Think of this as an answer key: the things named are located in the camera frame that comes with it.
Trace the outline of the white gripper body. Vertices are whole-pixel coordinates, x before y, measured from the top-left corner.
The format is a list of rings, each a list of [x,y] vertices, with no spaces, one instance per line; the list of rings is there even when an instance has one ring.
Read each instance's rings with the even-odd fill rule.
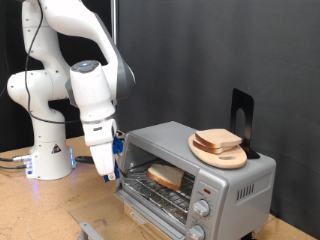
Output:
[[[117,131],[116,121],[108,119],[97,124],[84,124],[84,139],[98,173],[101,176],[114,176],[115,154],[113,141]]]

